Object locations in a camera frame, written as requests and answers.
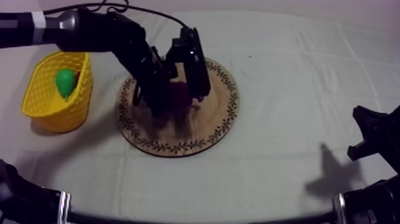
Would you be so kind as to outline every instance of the round wooden board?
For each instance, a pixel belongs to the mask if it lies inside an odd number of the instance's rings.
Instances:
[[[139,150],[160,157],[184,157],[200,153],[221,140],[230,130],[239,110],[239,91],[232,75],[218,62],[206,58],[211,91],[202,102],[193,100],[183,120],[176,116],[155,119],[142,100],[132,106],[136,81],[127,78],[115,104],[118,128]],[[177,64],[184,81],[183,65]]]

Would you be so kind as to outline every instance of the white tablecloth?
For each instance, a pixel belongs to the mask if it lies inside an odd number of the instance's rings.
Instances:
[[[25,178],[71,193],[74,210],[165,222],[326,211],[336,193],[395,174],[378,155],[352,163],[346,150],[362,140],[351,116],[355,106],[390,113],[400,104],[399,36],[282,14],[175,16],[198,28],[205,55],[225,66],[239,87],[239,116],[220,143],[174,159],[134,149],[113,114],[129,74],[110,53],[91,54],[94,89],[86,123],[63,135],[44,132],[20,112],[33,66],[56,50],[42,46],[29,55],[24,77],[3,105],[0,157]],[[179,35],[172,21],[132,18],[162,54]],[[11,66],[22,69],[5,70]]]

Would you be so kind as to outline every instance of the yellow plastic basket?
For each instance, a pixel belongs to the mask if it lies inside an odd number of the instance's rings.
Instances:
[[[64,68],[72,69],[75,74],[80,72],[77,86],[68,99],[61,97],[55,84],[57,73]],[[36,65],[24,95],[22,113],[54,132],[74,130],[86,120],[92,86],[88,53],[53,53]]]

